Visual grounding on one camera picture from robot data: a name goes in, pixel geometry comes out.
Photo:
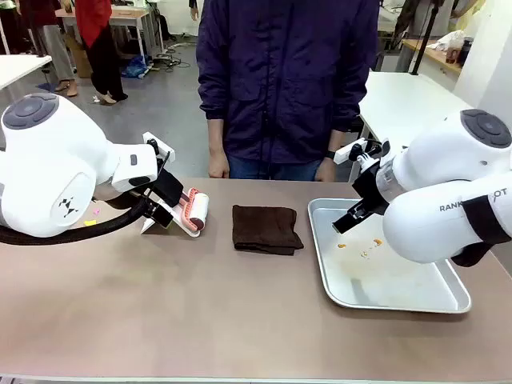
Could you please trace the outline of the person's right hand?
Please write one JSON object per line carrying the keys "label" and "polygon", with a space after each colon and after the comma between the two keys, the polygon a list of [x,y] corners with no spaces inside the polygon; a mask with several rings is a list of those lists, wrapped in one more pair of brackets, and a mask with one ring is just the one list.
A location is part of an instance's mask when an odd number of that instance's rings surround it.
{"label": "person's right hand", "polygon": [[224,150],[210,151],[208,172],[210,178],[230,177],[230,166]]}

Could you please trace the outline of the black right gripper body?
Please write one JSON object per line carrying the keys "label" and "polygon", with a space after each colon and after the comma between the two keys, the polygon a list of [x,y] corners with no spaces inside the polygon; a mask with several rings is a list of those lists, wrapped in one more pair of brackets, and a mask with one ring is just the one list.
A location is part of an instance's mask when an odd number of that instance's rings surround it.
{"label": "black right gripper body", "polygon": [[373,164],[362,172],[352,184],[359,197],[371,204],[373,214],[384,214],[389,205],[378,190],[377,172],[379,168],[379,164]]}

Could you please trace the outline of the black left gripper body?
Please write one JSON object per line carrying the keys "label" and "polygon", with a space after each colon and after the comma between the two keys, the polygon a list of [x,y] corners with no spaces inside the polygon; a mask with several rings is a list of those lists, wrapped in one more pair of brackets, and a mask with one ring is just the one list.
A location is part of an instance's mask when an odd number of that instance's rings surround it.
{"label": "black left gripper body", "polygon": [[138,212],[140,215],[155,215],[160,205],[150,196],[158,183],[158,177],[140,176],[138,178]]}

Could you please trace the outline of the person's left hand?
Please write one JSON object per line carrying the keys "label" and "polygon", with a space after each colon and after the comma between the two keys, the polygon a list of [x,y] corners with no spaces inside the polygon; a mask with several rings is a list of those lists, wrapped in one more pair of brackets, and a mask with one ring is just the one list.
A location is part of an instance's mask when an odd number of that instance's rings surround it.
{"label": "person's left hand", "polygon": [[319,164],[314,180],[316,182],[334,182],[336,179],[336,164],[331,158],[324,158]]}

